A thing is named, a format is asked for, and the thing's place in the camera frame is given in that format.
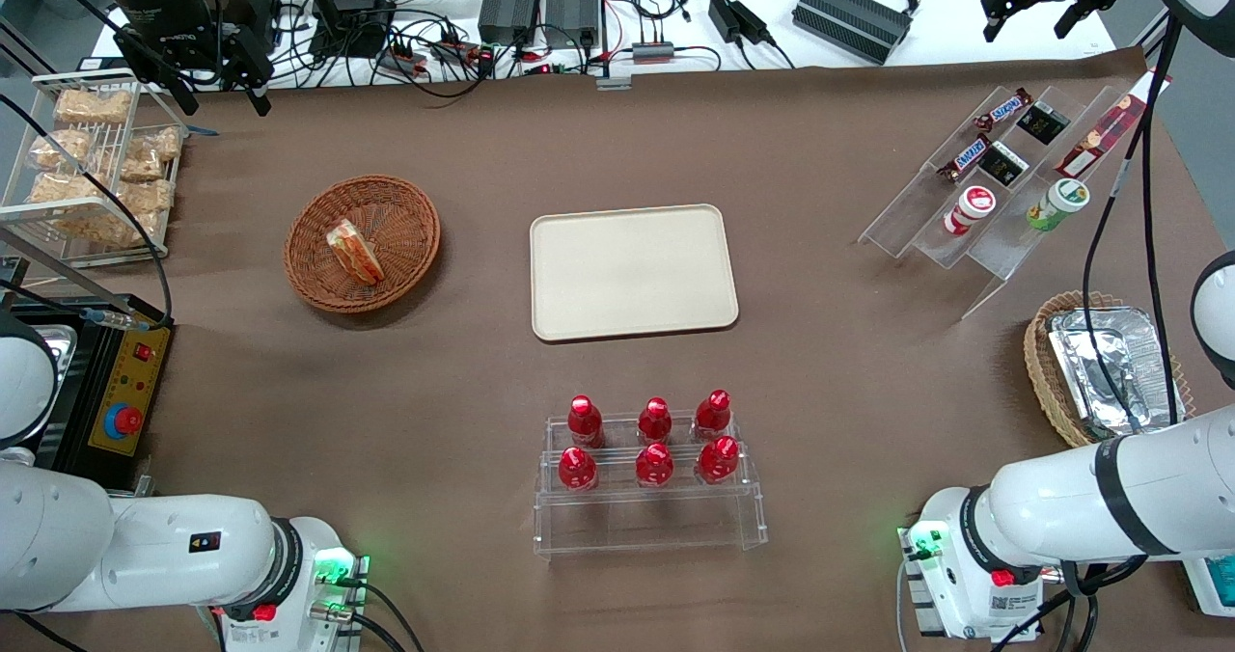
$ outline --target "power supply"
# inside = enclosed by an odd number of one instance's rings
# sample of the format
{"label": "power supply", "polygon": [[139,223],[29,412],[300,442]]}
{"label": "power supply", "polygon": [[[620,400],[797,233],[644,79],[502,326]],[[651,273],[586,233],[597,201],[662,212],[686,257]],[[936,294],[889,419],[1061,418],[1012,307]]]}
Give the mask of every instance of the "power supply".
{"label": "power supply", "polygon": [[872,0],[800,0],[793,23],[874,64],[887,62],[911,16]]}
{"label": "power supply", "polygon": [[540,0],[482,0],[480,40],[489,44],[530,42]]}
{"label": "power supply", "polygon": [[584,49],[599,46],[600,0],[545,0],[545,23],[555,25],[545,28],[545,40],[553,49],[571,48],[569,37]]}

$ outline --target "yellow control panel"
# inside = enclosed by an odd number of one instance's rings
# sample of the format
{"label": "yellow control panel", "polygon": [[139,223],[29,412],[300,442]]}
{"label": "yellow control panel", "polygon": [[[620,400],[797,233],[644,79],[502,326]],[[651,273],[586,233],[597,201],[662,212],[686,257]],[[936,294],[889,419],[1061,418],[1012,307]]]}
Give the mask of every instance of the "yellow control panel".
{"label": "yellow control panel", "polygon": [[90,447],[126,457],[137,453],[169,341],[172,331],[167,328],[125,332],[90,427]]}

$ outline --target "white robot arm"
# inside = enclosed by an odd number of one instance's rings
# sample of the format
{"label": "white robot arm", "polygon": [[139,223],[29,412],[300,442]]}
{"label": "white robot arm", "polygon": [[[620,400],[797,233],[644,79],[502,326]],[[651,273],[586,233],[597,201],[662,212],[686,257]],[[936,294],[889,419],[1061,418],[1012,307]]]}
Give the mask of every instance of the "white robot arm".
{"label": "white robot arm", "polygon": [[[54,396],[40,336],[0,311],[0,441],[38,428]],[[366,559],[312,517],[272,519],[221,495],[127,498],[0,449],[0,610],[210,606],[226,650],[354,652],[347,604]]]}
{"label": "white robot arm", "polygon": [[[1228,384],[1235,252],[1198,279],[1193,322]],[[947,635],[1004,637],[1042,603],[1041,572],[1235,552],[1235,405],[1161,432],[1028,459],[987,487],[947,488],[908,531]],[[1029,630],[1016,640],[1032,640]]]}

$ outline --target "packaged bread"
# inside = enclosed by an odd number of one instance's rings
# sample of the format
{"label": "packaged bread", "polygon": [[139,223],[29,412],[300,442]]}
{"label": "packaged bread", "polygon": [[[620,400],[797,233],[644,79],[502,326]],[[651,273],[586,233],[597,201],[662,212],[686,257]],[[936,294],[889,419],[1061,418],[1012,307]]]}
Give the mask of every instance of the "packaged bread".
{"label": "packaged bread", "polygon": [[[172,207],[172,185],[165,180],[151,183],[119,183],[116,199],[133,212],[137,222],[153,233],[158,227],[159,214]],[[44,200],[86,199],[96,196],[105,199],[103,193],[88,178],[80,174],[43,173],[36,177],[27,203],[41,204]],[[65,217],[51,222],[56,230],[67,237],[93,240],[110,247],[137,247],[142,244],[141,235],[124,217],[115,214],[90,214],[84,217],[70,217],[72,214],[93,211],[93,207],[62,209]]]}
{"label": "packaged bread", "polygon": [[340,219],[335,227],[327,231],[326,243],[335,252],[343,270],[348,275],[364,285],[377,285],[385,279],[385,273],[373,253],[373,248],[366,242],[361,231],[356,230],[352,221]]}
{"label": "packaged bread", "polygon": [[[84,130],[53,130],[49,137],[61,143],[61,147],[78,163],[85,163],[90,154],[90,147],[94,146],[94,135],[84,132]],[[47,142],[47,138],[40,137],[35,138],[35,143],[30,146],[30,164],[38,169],[61,169],[72,163],[68,163],[59,149]]]}
{"label": "packaged bread", "polygon": [[[115,172],[117,152],[105,151],[94,152],[90,157],[90,172],[95,173],[98,178],[111,178],[111,173]],[[151,148],[142,151],[140,154],[130,154],[120,163],[120,179],[122,182],[153,182],[163,178],[165,169],[163,168],[163,161],[158,159],[158,154]]]}
{"label": "packaged bread", "polygon": [[133,95],[128,90],[62,90],[56,99],[56,120],[70,125],[122,125],[128,121]]}
{"label": "packaged bread", "polygon": [[180,128],[167,127],[158,133],[136,135],[128,142],[127,154],[141,161],[153,157],[159,163],[169,163],[180,156]]}

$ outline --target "brown paper tablecloth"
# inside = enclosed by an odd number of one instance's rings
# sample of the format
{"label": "brown paper tablecloth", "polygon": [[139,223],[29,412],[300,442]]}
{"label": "brown paper tablecloth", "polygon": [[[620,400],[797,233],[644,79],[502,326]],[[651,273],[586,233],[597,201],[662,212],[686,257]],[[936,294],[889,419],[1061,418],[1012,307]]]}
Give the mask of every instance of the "brown paper tablecloth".
{"label": "brown paper tablecloth", "polygon": [[[1037,409],[1024,322],[1081,285],[1095,206],[1009,286],[962,264],[893,262],[865,226],[995,85],[1088,99],[1144,70],[1134,51],[1073,63],[640,77],[484,84],[441,104],[410,88],[278,90],[267,119],[203,99],[167,262],[178,341],[151,424],[168,494],[315,515],[373,554],[373,582],[431,652],[894,650],[895,527],[948,485],[1065,449]],[[1155,189],[1171,343],[1200,411],[1231,401],[1187,305],[1221,243],[1165,133]],[[1102,198],[1116,169],[1094,186]],[[424,288],[369,319],[319,316],[280,249],[317,191],[398,174],[441,212]],[[1139,173],[1116,206],[1094,286],[1149,307]],[[527,228],[542,214],[714,204],[741,319],[729,331],[545,345],[530,326]],[[109,279],[157,304],[148,265]],[[763,479],[771,542],[741,553],[532,553],[543,419],[587,393],[609,412],[710,389],[735,399]],[[1187,610],[1171,566],[1102,595],[1094,651],[1230,650],[1235,622]],[[372,615],[393,622],[374,606]],[[1083,608],[1078,611],[1083,617]],[[206,652],[188,608],[44,620],[93,652]],[[911,615],[906,626],[914,630]],[[1051,632],[1034,648],[1053,645]],[[0,619],[6,650],[49,650]],[[984,650],[921,640],[913,650]],[[367,650],[379,648],[367,640]]]}

